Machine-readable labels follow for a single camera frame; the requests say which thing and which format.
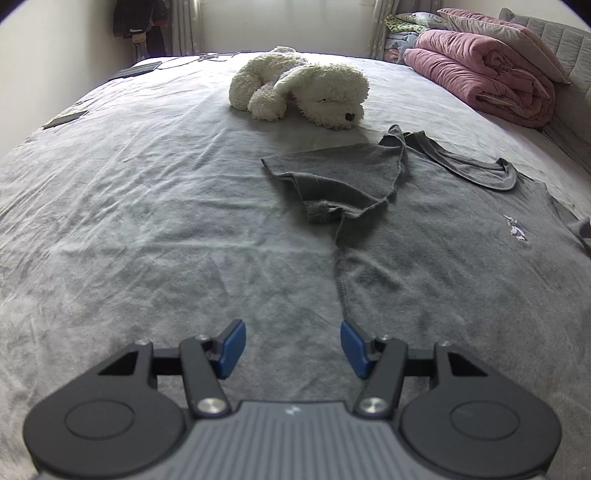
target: pink comforter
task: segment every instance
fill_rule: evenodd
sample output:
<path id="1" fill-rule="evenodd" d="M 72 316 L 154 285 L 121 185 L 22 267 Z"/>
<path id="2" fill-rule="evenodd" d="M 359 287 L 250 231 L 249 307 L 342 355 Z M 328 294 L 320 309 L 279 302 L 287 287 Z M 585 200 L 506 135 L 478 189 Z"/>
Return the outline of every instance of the pink comforter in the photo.
<path id="1" fill-rule="evenodd" d="M 404 53 L 415 71 L 473 109 L 524 127 L 541 127 L 554 115 L 552 82 L 515 50 L 473 33 L 428 30 Z"/>

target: t-shirt sleeve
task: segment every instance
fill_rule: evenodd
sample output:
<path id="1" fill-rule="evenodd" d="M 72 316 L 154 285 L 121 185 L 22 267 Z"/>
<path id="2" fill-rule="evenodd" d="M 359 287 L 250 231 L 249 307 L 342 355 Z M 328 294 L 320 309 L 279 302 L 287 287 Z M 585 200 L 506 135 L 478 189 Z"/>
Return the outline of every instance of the t-shirt sleeve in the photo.
<path id="1" fill-rule="evenodd" d="M 263 165 L 291 181 L 313 223 L 345 215 L 358 218 L 387 202 L 400 169 L 400 148 L 359 144 L 297 154 L 272 155 Z"/>

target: patterned pillow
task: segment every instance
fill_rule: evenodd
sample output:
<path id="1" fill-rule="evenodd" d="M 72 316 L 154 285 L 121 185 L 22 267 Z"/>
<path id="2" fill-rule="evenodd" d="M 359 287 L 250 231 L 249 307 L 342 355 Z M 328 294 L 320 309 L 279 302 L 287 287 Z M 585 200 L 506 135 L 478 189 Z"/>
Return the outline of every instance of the patterned pillow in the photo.
<path id="1" fill-rule="evenodd" d="M 394 15 L 399 20 L 417 25 L 424 25 L 427 28 L 436 28 L 438 30 L 451 30 L 452 27 L 442 17 L 428 12 L 415 12 L 412 14 Z"/>
<path id="2" fill-rule="evenodd" d="M 550 80 L 569 83 L 569 78 L 556 55 L 529 28 L 459 8 L 443 8 L 437 13 L 445 18 L 454 30 L 500 40 L 533 63 Z"/>

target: white plush dog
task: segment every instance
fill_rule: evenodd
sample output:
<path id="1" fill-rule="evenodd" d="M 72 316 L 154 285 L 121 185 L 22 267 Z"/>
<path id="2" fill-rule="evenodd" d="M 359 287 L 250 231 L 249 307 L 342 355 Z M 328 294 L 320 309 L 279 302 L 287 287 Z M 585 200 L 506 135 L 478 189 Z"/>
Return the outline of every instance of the white plush dog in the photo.
<path id="1" fill-rule="evenodd" d="M 247 62 L 230 84 L 230 104 L 258 120 L 283 118 L 287 97 L 316 125 L 346 129 L 363 118 L 369 83 L 349 65 L 309 64 L 293 48 L 277 47 Z"/>

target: wall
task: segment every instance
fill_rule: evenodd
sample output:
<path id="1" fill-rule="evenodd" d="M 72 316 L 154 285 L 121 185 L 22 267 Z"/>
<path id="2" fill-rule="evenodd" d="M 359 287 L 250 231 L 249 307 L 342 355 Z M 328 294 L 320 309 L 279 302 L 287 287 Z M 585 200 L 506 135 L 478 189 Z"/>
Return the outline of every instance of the wall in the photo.
<path id="1" fill-rule="evenodd" d="M 444 0 L 446 8 L 463 8 L 497 18 L 507 7 L 518 15 L 542 18 L 591 31 L 591 28 L 560 0 Z"/>
<path id="2" fill-rule="evenodd" d="M 115 0 L 27 0 L 0 24 L 0 158 L 133 63 Z"/>
<path id="3" fill-rule="evenodd" d="M 363 57 L 371 0 L 203 0 L 207 51 L 299 51 Z"/>

